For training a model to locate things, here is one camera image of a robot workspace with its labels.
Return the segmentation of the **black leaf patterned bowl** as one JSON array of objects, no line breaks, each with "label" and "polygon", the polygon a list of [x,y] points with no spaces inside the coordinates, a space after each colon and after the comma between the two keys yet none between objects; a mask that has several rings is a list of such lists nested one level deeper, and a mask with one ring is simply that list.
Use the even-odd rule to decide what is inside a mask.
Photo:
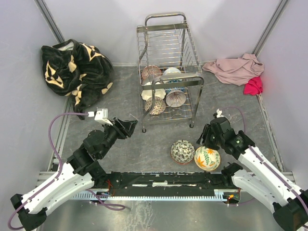
[{"label": "black leaf patterned bowl", "polygon": [[171,158],[178,164],[185,165],[194,157],[194,146],[187,140],[177,140],[170,148]]}]

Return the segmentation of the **brown cross patterned bowl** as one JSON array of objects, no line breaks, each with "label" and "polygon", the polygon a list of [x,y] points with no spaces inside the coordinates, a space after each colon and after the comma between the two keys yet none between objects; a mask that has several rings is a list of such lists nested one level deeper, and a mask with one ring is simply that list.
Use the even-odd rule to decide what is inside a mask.
[{"label": "brown cross patterned bowl", "polygon": [[[144,106],[145,111],[149,110],[152,107],[152,98],[149,98]],[[164,112],[166,109],[166,103],[160,97],[155,96],[154,98],[154,108],[150,112],[151,115],[158,115]]]}]

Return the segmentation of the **blue triangle patterned bowl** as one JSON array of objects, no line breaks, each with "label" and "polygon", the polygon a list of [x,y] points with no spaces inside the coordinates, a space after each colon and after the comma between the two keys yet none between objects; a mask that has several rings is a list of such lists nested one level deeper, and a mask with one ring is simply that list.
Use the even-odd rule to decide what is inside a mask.
[{"label": "blue triangle patterned bowl", "polygon": [[[169,80],[166,83],[175,83],[175,82],[182,82],[182,80],[181,79]],[[185,88],[184,87],[169,88],[169,89],[165,89],[165,92],[166,94],[169,94],[170,92],[175,91],[175,90],[180,90],[184,92]]]}]

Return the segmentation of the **stainless steel dish rack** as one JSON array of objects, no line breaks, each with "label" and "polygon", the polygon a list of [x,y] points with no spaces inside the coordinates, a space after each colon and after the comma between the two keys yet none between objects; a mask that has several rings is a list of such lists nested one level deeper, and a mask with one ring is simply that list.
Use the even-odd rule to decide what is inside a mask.
[{"label": "stainless steel dish rack", "polygon": [[189,120],[193,128],[205,81],[186,15],[150,14],[136,32],[140,93],[147,90],[151,100],[161,92],[183,90],[185,94],[182,105],[167,105],[157,115],[151,114],[154,104],[146,108],[146,101],[140,99],[142,132],[146,132],[147,125],[184,120]]}]

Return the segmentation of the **plain white bowl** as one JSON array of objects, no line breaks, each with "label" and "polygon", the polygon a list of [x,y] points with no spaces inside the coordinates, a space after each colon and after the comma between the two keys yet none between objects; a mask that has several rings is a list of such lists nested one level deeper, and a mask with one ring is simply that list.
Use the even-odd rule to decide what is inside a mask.
[{"label": "plain white bowl", "polygon": [[170,67],[168,69],[166,69],[163,73],[163,75],[168,75],[168,74],[176,74],[176,73],[180,73],[181,74],[181,71],[175,67]]}]

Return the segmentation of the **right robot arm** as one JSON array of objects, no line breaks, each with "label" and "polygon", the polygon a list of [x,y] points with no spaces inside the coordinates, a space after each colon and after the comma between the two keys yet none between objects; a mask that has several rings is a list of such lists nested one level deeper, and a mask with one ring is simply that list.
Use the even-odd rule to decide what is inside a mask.
[{"label": "right robot arm", "polygon": [[291,182],[242,131],[235,132],[229,120],[216,117],[205,124],[198,144],[223,149],[237,163],[221,171],[221,184],[243,189],[261,202],[285,231],[308,226],[308,192]]}]

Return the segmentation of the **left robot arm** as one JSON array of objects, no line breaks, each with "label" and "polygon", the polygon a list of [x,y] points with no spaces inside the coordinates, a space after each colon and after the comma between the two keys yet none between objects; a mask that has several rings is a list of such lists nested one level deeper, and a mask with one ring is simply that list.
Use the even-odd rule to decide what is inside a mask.
[{"label": "left robot arm", "polygon": [[21,228],[32,231],[43,224],[47,216],[60,204],[80,191],[106,184],[106,172],[99,164],[116,140],[130,138],[137,120],[103,121],[103,130],[93,130],[81,146],[51,177],[24,195],[15,194],[11,203],[22,224]]}]

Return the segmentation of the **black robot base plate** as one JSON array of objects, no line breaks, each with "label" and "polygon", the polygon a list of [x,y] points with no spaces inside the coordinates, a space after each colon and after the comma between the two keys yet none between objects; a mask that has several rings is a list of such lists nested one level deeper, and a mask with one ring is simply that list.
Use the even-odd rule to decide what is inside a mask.
[{"label": "black robot base plate", "polygon": [[96,180],[94,189],[110,189],[114,196],[214,195],[217,190],[238,190],[223,174],[207,172],[111,172]]}]

